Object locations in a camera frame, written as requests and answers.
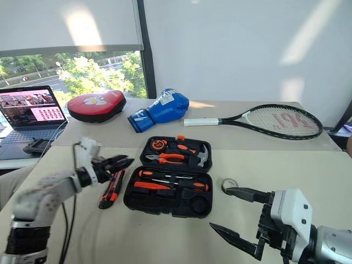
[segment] black tool case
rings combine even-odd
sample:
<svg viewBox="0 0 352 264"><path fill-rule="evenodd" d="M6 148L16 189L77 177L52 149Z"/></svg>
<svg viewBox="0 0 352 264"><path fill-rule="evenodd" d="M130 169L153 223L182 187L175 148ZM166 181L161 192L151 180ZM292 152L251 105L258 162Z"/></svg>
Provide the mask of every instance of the black tool case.
<svg viewBox="0 0 352 264"><path fill-rule="evenodd" d="M159 150L153 148L153 143L164 142L165 146ZM188 150L183 150L178 145L187 146ZM208 158L205 160L203 167L198 166L200 158L199 152L205 152L207 148ZM168 158L171 162L184 162L184 164L159 163L157 159L148 159L147 155L180 154L185 156L185 160L178 158ZM212 166L211 146L208 142L185 139L183 136L163 137L154 136L148 139L140 160L143 166L133 171L128 182L124 195L124 203L132 210L139 210L146 213L159 215L160 213L171 213L174 217L206 217L212 208L213 185L212 179L207 172ZM168 184L152 179L141 178L142 173L151 172L157 174L151 176L153 179L164 180L179 184ZM192 177L192 179L180 179L178 177ZM152 183L164 185L170 189L150 190L141 187L135 187L137 182ZM197 182L202 185L202 190L194 187L193 183ZM191 188L185 187L185 184L191 184Z"/></svg>

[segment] laptop keyboard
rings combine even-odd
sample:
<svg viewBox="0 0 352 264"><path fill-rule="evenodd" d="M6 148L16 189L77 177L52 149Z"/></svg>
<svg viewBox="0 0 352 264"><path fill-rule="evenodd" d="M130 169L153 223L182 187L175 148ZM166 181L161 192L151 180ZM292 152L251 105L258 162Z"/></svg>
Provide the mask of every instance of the laptop keyboard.
<svg viewBox="0 0 352 264"><path fill-rule="evenodd" d="M13 144L13 143L26 143L32 142L37 139L50 139L55 133L56 129L41 129L41 130L26 130L26 131L12 131L7 137L5 137L1 144Z"/></svg>

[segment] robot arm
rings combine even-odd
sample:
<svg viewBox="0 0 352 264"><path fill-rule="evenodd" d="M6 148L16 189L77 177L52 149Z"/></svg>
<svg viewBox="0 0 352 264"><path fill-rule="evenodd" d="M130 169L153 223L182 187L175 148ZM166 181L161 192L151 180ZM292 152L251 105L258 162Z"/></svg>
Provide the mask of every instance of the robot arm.
<svg viewBox="0 0 352 264"><path fill-rule="evenodd" d="M249 188L223 188L250 202L264 204L256 238L250 243L237 232L221 225L210 226L228 243L261 260L265 243L280 250L284 263L352 263L352 234L350 230L315 228L312 207L299 189L261 192Z"/></svg>
<svg viewBox="0 0 352 264"><path fill-rule="evenodd" d="M59 206L88 185L104 183L113 173L128 167L133 159L118 155L98 157L97 142L83 139L76 144L76 165L72 172L41 179L35 188L20 194L14 205L12 229L0 264L46 262L50 226Z"/></svg>

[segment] laptop screen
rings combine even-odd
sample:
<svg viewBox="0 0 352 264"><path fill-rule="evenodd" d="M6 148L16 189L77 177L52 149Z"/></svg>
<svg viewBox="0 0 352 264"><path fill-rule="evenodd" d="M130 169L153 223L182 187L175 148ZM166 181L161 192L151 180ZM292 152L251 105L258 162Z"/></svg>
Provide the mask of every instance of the laptop screen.
<svg viewBox="0 0 352 264"><path fill-rule="evenodd" d="M66 120L49 86L0 90L0 111L13 128L60 125Z"/></svg>

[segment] laptop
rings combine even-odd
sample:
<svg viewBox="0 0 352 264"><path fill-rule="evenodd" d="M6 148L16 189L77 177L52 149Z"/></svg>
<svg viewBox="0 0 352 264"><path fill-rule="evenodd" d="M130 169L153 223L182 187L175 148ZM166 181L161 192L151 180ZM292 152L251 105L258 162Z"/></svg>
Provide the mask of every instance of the laptop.
<svg viewBox="0 0 352 264"><path fill-rule="evenodd" d="M1 89L0 111L13 128L1 141L0 160L38 157L25 153L23 148L34 140L50 139L58 132L57 128L66 122L48 85Z"/></svg>

